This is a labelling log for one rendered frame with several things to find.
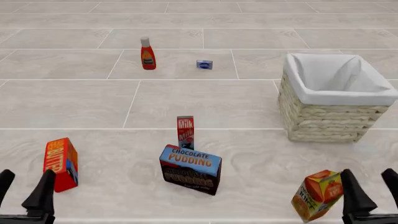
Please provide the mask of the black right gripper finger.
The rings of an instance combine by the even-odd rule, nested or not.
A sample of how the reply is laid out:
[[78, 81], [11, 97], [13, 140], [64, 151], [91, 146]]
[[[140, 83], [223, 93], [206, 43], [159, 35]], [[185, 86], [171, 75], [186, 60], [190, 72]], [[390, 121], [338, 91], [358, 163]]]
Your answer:
[[350, 169], [344, 169], [340, 175], [343, 185], [343, 215], [371, 212], [377, 208], [376, 203], [361, 188]]
[[381, 175], [394, 200], [398, 201], [398, 173], [388, 168]]

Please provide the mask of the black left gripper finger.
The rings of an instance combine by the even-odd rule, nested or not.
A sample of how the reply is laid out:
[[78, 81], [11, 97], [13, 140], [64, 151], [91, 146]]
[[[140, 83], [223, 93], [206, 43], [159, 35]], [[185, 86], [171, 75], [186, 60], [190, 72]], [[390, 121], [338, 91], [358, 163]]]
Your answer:
[[53, 191], [56, 174], [53, 170], [46, 170], [39, 183], [22, 203], [22, 207], [27, 210], [28, 215], [54, 215]]
[[4, 169], [0, 173], [0, 204], [2, 204], [2, 201], [4, 200], [4, 197], [9, 190], [15, 176], [15, 173], [9, 169]]

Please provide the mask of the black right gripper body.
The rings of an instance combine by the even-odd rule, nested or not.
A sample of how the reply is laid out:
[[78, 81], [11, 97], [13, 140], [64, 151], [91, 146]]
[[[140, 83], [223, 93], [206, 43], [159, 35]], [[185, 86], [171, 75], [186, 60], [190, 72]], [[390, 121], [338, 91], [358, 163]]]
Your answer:
[[347, 214], [344, 224], [398, 224], [398, 214]]

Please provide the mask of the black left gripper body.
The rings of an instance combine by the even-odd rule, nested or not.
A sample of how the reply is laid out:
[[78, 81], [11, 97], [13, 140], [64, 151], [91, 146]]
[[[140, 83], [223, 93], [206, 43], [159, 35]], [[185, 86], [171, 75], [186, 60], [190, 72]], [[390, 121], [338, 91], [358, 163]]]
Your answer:
[[0, 224], [53, 224], [55, 217], [48, 213], [27, 215], [0, 215]]

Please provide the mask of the wicker basket with white liner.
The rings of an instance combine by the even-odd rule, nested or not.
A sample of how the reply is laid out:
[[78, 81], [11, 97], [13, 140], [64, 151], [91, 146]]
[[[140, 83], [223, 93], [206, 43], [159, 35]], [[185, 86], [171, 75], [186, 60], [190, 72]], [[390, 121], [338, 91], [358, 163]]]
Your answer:
[[277, 105], [291, 141], [357, 142], [397, 100], [359, 55], [285, 56]]

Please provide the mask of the red white milk carton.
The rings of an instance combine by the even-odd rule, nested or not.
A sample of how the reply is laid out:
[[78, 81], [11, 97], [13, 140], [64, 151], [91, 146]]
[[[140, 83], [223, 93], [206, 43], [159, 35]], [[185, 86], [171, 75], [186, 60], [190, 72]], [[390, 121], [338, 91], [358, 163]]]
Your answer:
[[194, 120], [193, 116], [177, 117], [178, 146], [194, 150]]

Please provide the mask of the red orange butter box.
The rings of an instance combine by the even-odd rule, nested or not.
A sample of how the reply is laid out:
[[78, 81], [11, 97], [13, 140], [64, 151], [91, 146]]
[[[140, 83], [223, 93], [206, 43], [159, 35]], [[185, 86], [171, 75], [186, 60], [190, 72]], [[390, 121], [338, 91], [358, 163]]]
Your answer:
[[78, 153], [69, 138], [47, 143], [43, 171], [56, 174], [54, 191], [64, 192], [78, 186]]

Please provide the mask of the orange juice carton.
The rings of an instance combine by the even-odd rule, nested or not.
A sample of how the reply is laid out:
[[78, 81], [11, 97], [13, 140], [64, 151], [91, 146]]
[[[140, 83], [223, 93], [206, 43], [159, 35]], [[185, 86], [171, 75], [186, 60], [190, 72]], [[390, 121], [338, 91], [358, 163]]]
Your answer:
[[323, 170], [304, 178], [291, 204], [304, 223], [324, 216], [343, 195], [339, 172]]

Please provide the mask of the chocolate pudding box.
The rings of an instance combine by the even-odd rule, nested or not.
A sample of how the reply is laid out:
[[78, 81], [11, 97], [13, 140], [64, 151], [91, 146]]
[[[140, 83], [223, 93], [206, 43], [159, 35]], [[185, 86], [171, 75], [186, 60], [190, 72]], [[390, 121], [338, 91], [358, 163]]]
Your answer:
[[216, 195], [221, 178], [220, 156], [166, 145], [159, 162], [166, 182]]

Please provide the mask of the red ketchup bottle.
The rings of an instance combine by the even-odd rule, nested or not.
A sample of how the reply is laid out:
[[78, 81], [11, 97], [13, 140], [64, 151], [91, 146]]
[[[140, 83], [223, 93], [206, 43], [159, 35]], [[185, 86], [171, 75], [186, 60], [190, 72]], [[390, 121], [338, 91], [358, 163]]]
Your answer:
[[156, 61], [154, 51], [148, 37], [141, 38], [141, 63], [144, 70], [155, 70]]

